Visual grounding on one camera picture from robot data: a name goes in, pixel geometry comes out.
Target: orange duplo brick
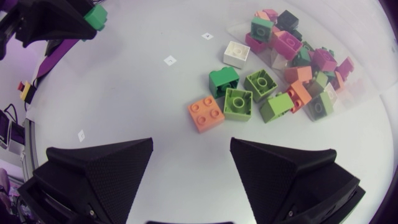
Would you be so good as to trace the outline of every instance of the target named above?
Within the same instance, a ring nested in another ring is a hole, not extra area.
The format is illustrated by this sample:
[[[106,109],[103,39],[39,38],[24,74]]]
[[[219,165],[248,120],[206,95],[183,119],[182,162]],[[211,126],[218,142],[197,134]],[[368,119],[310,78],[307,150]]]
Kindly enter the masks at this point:
[[[340,72],[335,71],[336,78],[334,78],[330,83],[335,89],[336,93],[339,93],[344,90],[344,81],[340,75]]]
[[[292,67],[285,70],[285,79],[288,83],[296,81],[308,82],[312,79],[311,66]]]
[[[294,103],[294,107],[291,109],[291,112],[293,113],[296,113],[296,111],[305,106],[312,99],[311,95],[300,81],[293,82],[286,92],[289,94],[290,99],[292,99]]]
[[[214,128],[225,120],[213,96],[207,96],[189,105],[188,110],[199,133]]]
[[[260,19],[268,20],[268,21],[271,20],[271,19],[269,18],[268,14],[266,14],[266,13],[263,12],[263,11],[257,11],[257,12],[254,14],[254,16],[256,16],[256,17],[258,17],[258,18],[260,18]]]

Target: black cable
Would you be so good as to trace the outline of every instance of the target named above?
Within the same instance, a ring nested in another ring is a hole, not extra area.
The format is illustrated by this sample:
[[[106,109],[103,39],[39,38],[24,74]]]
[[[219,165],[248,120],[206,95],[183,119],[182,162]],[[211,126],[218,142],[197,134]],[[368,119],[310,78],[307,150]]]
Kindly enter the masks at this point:
[[[10,107],[12,107],[12,109],[14,109],[15,118],[10,114],[10,112],[8,112],[8,109]],[[4,112],[9,114],[11,116],[11,118],[15,121],[15,123],[18,123],[17,110],[15,109],[15,106],[12,103],[10,103],[10,105],[8,105],[8,107],[6,109],[4,109]]]

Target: pink duplo brick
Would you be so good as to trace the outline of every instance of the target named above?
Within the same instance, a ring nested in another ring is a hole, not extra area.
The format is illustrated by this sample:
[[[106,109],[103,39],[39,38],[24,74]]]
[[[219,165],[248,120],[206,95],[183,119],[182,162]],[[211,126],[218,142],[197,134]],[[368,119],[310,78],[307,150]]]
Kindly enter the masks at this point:
[[[349,73],[354,71],[354,62],[350,57],[347,57],[346,60],[336,68],[336,71],[340,72],[341,77],[346,81]]]
[[[273,37],[273,48],[287,60],[293,60],[303,46],[303,43],[286,31],[276,32]]]
[[[272,22],[276,22],[276,20],[278,19],[278,12],[276,12],[275,10],[273,10],[273,9],[264,9],[262,11],[265,12],[268,15],[269,19]]]
[[[337,66],[336,60],[327,50],[316,49],[312,61],[323,72],[334,72]]]
[[[246,34],[245,39],[247,45],[250,47],[254,53],[258,54],[267,48],[267,44],[258,40],[253,39],[250,33]]]

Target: white marker sticker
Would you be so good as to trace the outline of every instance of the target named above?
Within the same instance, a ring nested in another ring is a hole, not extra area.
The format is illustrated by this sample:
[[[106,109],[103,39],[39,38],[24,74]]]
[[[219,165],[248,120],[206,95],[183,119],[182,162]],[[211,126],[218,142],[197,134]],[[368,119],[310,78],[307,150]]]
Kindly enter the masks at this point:
[[[81,131],[77,134],[77,136],[79,137],[80,142],[82,142],[82,141],[86,138],[85,133],[83,132],[83,130],[81,130]]]
[[[177,62],[177,60],[175,59],[175,58],[173,58],[173,56],[168,56],[165,60],[164,60],[164,62],[166,62],[166,64],[168,65],[168,66],[171,66],[172,64],[174,64],[175,62]]]
[[[214,36],[211,35],[211,34],[209,34],[209,33],[206,33],[206,34],[203,34],[202,37],[203,37],[204,39],[206,39],[206,40],[210,40],[210,39],[213,38]]]

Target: white table surface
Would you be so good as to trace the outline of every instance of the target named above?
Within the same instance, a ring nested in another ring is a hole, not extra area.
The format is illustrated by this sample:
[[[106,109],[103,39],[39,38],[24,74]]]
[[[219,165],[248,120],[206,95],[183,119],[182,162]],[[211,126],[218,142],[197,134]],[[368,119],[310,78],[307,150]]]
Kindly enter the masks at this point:
[[[226,120],[198,134],[187,106],[211,94],[208,74],[225,66],[223,52],[235,40],[226,32],[228,1],[115,0],[104,6],[105,29],[66,54],[28,108],[39,164],[51,146],[152,137],[154,152],[128,223],[240,224],[255,219],[229,152],[231,137],[306,150],[332,148],[336,162],[361,179],[366,191],[345,223],[370,221],[393,171],[391,128],[380,97],[317,123],[299,111],[264,124],[255,104],[247,123]],[[214,38],[201,37],[206,32]],[[163,61],[169,55],[177,59],[172,66]],[[246,75],[262,68],[270,71],[251,52],[245,68],[236,69],[238,88],[243,89]]]

